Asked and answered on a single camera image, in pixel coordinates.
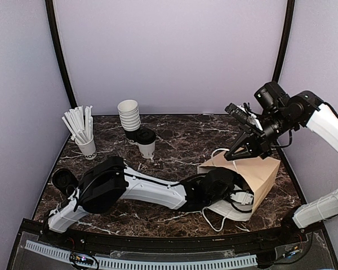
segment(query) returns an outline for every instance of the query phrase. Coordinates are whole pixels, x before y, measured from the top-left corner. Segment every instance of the white wall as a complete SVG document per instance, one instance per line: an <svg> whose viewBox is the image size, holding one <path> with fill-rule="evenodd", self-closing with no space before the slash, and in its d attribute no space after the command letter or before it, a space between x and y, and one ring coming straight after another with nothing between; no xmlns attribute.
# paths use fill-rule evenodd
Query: white wall
<svg viewBox="0 0 338 270"><path fill-rule="evenodd" d="M338 1L296 2L279 83L290 95L312 90L338 112ZM338 188L338 154L309 130L294 134L286 155L308 201ZM326 226L338 257L338 219Z"/></svg>
<svg viewBox="0 0 338 270"><path fill-rule="evenodd" d="M68 136L68 107L45 2L0 1L0 269Z"/></svg>
<svg viewBox="0 0 338 270"><path fill-rule="evenodd" d="M224 113L272 78L286 0L55 1L79 104Z"/></svg>

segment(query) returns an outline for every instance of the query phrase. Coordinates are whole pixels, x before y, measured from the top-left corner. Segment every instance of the vent grille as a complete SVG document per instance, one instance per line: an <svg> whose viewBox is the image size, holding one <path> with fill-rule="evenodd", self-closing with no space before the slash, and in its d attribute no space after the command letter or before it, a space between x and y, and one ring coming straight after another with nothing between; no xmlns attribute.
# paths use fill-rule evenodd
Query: vent grille
<svg viewBox="0 0 338 270"><path fill-rule="evenodd" d="M30 240L26 241L25 249L52 258L54 260L59 260L64 263L70 263L70 252L66 250L61 250L56 247L47 246ZM95 258L99 262L100 269L120 270L227 270L240 269L257 265L256 255L222 260L180 263L138 262L133 260L110 259L101 256L95 256Z"/></svg>

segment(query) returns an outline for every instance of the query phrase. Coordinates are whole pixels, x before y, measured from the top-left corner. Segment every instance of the marble table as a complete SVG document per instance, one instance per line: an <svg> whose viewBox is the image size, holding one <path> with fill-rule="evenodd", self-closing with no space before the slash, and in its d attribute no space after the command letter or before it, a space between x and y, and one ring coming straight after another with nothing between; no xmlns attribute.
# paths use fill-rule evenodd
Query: marble table
<svg viewBox="0 0 338 270"><path fill-rule="evenodd" d="M228 147L238 134L238 127L228 115L143 115L142 126L157 134L154 162L141 157L139 149L130 145L118 116L94 117L94 138L97 157L86 160L69 140L54 171L70 169L81 175L104 161L107 155L119 155L134 169L167 180L179 181L197 173L197 166L210 158L219 147ZM63 195L48 180L34 214L42 222L44 213L56 207ZM248 222L226 220L224 229L215 232L201 213L181 213L164 206L134 200L119 200L107 213L91 214L72 228L111 235L142 237L198 237L226 235L279 227L281 218L300 199L281 163L275 184ZM219 228L222 216L206 210L211 223Z"/></svg>

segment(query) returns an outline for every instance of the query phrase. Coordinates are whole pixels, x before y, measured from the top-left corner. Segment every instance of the coffee cup with black lid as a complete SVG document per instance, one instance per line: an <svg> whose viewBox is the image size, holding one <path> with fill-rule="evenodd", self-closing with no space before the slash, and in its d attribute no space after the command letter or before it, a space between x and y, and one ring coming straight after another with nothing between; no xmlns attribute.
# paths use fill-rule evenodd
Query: coffee cup with black lid
<svg viewBox="0 0 338 270"><path fill-rule="evenodd" d="M148 128L141 128L136 132L135 138L143 158L153 160L157 138L155 132Z"/></svg>

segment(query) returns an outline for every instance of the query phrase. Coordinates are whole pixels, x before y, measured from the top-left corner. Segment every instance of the black cup lid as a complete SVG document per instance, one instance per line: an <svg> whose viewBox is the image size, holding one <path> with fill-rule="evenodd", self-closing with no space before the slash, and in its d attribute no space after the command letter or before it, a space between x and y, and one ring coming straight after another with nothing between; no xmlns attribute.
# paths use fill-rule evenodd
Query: black cup lid
<svg viewBox="0 0 338 270"><path fill-rule="evenodd" d="M140 145L149 145L155 141L157 135L149 128L142 128L136 132L136 142Z"/></svg>

